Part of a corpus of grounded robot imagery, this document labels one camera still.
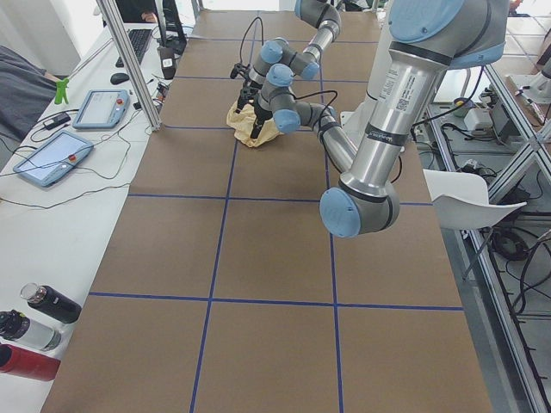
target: red water bottle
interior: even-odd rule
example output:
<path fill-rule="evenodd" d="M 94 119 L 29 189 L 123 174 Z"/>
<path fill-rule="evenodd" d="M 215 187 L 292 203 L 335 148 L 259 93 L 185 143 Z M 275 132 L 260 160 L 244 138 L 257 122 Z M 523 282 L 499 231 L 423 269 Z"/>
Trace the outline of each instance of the red water bottle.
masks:
<path fill-rule="evenodd" d="M 10 344 L 0 344 L 0 373 L 41 381 L 50 381 L 60 361 Z"/>

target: white desk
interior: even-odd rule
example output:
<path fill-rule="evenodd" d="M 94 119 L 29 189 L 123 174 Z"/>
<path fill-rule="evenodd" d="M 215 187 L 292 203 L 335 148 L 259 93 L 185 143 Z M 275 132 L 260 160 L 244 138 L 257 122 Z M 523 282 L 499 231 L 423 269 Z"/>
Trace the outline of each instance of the white desk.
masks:
<path fill-rule="evenodd" d="M 129 28 L 156 27 L 145 24 L 128 26 Z M 108 30 L 104 29 L 82 61 L 85 61 L 109 38 Z M 148 83 L 151 93 L 158 84 L 153 75 L 162 78 L 156 49 L 156 42 L 152 40 L 141 63 L 145 82 L 155 79 Z M 124 71 L 124 69 L 115 68 L 117 57 L 115 44 L 111 42 L 69 82 L 67 90 L 69 104 L 54 105 L 52 102 L 44 115 L 78 108 L 90 89 L 131 89 L 132 84 L 129 81 L 116 86 L 109 81 L 113 73 Z M 131 99 L 132 103 L 136 102 L 136 95 L 131 95 Z M 134 112 L 131 104 L 117 128 L 128 122 Z M 70 126 L 66 129 L 76 132 Z M 40 189 L 23 181 L 19 176 L 2 176 L 0 177 L 0 196 L 16 202 L 49 206 L 78 196 L 85 191 L 129 183 L 138 168 L 150 131 L 146 117 L 140 112 L 121 132 L 131 148 L 121 173 L 113 180 L 107 181 L 87 170 L 73 170 L 62 182 L 52 188 Z M 76 133 L 90 141 L 99 142 L 103 135 L 112 132 L 79 131 Z M 35 138 L 44 138 L 48 136 L 47 133 L 48 131 L 39 133 Z M 22 145 L 36 144 L 27 137 Z M 128 144 L 115 135 L 105 143 L 97 145 L 79 166 L 96 170 L 105 176 L 112 176 L 121 164 L 127 147 Z M 13 166 L 20 160 L 20 157 L 14 155 L 2 174 L 10 173 Z M 45 353 L 48 356 L 55 358 L 63 356 L 74 324 L 63 325 L 30 309 L 19 298 L 21 287 L 28 282 L 47 284 L 82 305 L 96 275 L 127 192 L 127 187 L 106 189 L 50 210 L 0 202 L 0 228 L 2 229 L 0 231 L 0 251 L 2 251 L 0 311 L 15 308 L 37 321 L 59 328 L 63 332 L 62 343 L 53 351 Z M 0 374 L 2 411 L 9 413 L 40 411 L 51 386 L 52 382 L 45 383 Z"/>

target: computer mouse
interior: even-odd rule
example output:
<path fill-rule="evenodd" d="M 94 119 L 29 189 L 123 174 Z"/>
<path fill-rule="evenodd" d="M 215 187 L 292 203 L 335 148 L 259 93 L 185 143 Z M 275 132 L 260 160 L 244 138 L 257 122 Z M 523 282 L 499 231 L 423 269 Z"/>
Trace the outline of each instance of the computer mouse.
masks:
<path fill-rule="evenodd" d="M 114 73 L 111 77 L 111 84 L 119 84 L 122 82 L 126 82 L 130 76 L 128 76 L 126 73 Z"/>

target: black water bottle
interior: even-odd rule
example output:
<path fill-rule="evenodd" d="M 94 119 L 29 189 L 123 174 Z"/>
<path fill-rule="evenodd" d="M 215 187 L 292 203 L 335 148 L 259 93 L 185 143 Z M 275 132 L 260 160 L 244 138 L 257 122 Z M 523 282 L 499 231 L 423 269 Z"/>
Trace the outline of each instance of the black water bottle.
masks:
<path fill-rule="evenodd" d="M 77 321 L 82 310 L 79 304 L 50 286 L 39 286 L 33 282 L 22 288 L 21 298 L 27 301 L 29 307 L 65 324 Z"/>

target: green clip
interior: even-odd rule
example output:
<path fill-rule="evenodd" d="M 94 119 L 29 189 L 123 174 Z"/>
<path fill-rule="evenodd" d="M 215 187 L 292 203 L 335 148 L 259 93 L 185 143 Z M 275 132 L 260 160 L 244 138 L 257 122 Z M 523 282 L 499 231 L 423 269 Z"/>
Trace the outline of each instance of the green clip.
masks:
<path fill-rule="evenodd" d="M 63 80 L 59 80 L 55 83 L 57 90 L 55 91 L 55 100 L 53 101 L 56 105 L 61 104 L 62 101 L 69 103 L 67 100 L 67 84 L 69 83 L 69 78 L 66 77 Z"/>

